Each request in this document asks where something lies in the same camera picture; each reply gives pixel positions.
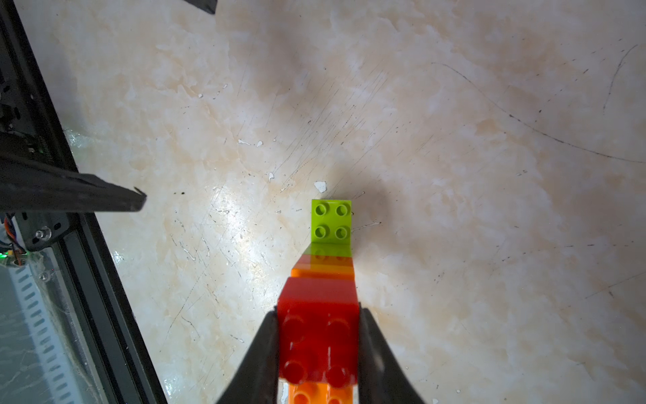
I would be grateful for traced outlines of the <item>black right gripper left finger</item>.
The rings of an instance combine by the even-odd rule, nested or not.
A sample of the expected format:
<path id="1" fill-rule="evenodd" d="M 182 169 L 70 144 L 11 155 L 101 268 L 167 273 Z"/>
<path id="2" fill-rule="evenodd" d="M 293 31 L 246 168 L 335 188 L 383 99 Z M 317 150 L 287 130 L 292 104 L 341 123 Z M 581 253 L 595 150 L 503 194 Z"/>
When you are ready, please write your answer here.
<path id="1" fill-rule="evenodd" d="M 218 404 L 276 403 L 279 387 L 279 325 L 268 312 Z"/>

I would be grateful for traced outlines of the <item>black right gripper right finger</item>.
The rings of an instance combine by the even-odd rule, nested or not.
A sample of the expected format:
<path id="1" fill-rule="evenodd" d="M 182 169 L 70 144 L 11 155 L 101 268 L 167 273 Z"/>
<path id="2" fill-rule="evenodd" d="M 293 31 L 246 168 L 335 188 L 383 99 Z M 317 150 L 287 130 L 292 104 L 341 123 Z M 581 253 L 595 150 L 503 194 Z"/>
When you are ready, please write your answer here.
<path id="1" fill-rule="evenodd" d="M 373 404 L 424 403 L 368 308 L 361 308 L 359 316 L 358 398 L 360 403 Z"/>

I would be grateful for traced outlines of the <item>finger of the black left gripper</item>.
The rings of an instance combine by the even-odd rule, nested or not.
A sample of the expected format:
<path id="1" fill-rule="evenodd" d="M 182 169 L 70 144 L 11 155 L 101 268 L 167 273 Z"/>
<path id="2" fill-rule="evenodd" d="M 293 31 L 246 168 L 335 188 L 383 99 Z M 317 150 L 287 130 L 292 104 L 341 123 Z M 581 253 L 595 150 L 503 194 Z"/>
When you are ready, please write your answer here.
<path id="1" fill-rule="evenodd" d="M 141 190 L 1 153 L 1 211 L 138 212 Z"/>

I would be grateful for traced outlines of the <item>red lego brick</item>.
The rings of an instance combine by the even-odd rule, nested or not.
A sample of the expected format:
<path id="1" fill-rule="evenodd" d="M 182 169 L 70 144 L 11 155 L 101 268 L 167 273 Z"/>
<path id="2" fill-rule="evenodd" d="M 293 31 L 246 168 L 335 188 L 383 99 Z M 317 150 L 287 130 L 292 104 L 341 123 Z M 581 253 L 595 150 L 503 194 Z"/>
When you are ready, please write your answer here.
<path id="1" fill-rule="evenodd" d="M 289 277 L 277 304 L 280 377 L 292 385 L 357 384 L 359 312 L 354 281 Z"/>

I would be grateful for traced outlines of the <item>orange lego brick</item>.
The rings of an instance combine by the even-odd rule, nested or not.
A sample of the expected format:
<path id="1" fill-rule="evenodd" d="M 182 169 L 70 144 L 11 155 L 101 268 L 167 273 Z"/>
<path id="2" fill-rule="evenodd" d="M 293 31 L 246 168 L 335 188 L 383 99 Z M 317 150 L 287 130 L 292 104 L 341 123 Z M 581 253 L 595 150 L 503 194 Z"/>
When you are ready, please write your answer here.
<path id="1" fill-rule="evenodd" d="M 292 268 L 289 277 L 348 279 L 355 282 L 353 259 L 303 254 Z M 300 385 L 292 385 L 288 382 L 288 384 L 289 403 L 352 403 L 353 388 L 356 385 L 337 389 L 325 383 L 316 382 L 305 382 Z"/>

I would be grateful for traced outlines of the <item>green square lego brick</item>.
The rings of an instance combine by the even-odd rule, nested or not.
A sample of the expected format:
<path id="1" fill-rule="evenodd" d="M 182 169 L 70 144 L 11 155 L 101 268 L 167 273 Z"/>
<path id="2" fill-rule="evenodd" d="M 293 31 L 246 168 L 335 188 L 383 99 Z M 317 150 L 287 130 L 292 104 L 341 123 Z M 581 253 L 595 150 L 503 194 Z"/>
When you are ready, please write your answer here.
<path id="1" fill-rule="evenodd" d="M 351 258 L 351 200 L 311 200 L 311 244 L 306 254 Z"/>

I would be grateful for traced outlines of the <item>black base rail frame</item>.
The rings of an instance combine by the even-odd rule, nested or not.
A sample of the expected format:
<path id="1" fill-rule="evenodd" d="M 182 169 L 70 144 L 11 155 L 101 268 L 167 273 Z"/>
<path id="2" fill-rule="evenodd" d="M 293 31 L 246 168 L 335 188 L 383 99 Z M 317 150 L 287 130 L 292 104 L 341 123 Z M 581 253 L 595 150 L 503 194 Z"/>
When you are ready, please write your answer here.
<path id="1" fill-rule="evenodd" d="M 1 153 L 79 173 L 12 1 L 1 4 Z M 21 355 L 9 267 L 31 268 L 82 403 L 163 403 L 165 394 L 100 229 L 98 212 L 1 211 L 1 400 Z"/>

